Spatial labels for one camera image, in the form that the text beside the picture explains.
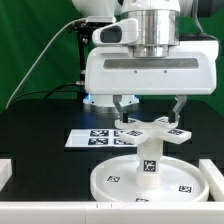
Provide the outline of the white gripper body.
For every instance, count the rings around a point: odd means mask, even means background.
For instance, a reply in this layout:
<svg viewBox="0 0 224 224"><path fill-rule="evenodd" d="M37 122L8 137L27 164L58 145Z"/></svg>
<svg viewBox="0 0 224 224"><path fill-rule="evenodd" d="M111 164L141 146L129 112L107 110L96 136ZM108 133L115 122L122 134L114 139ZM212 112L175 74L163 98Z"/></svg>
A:
<svg viewBox="0 0 224 224"><path fill-rule="evenodd" d="M135 58L128 47L97 47L85 89L100 95L209 95L217 85L215 40L182 41L166 57Z"/></svg>

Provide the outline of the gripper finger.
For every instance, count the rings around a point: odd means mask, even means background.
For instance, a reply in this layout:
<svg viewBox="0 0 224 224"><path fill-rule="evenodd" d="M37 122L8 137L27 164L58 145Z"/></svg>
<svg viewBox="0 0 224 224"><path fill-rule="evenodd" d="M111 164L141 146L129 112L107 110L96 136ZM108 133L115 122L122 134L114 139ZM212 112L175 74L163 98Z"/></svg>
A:
<svg viewBox="0 0 224 224"><path fill-rule="evenodd" d="M119 119L123 123L128 122L128 112L124 109L124 107L121 105L122 96L121 95L114 95L113 96L113 103L119 112Z"/></svg>
<svg viewBox="0 0 224 224"><path fill-rule="evenodd" d="M187 96L186 95L177 95L175 97L175 100L176 100L176 104L175 104L174 108L169 112L169 115L168 115L169 123L176 123L179 121L180 112L187 102Z"/></svg>

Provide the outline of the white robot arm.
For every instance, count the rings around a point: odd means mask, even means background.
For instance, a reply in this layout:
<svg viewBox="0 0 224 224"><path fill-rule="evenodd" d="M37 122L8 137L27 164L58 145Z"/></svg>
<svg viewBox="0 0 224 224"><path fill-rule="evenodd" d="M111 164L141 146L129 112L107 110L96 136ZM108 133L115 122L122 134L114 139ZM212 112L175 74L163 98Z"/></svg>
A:
<svg viewBox="0 0 224 224"><path fill-rule="evenodd" d="M200 31L179 33L179 19L194 21L224 7L224 0L72 0L93 29L85 89L110 96L121 118L124 95L175 95L171 123L189 95L212 93L217 84L219 41Z"/></svg>

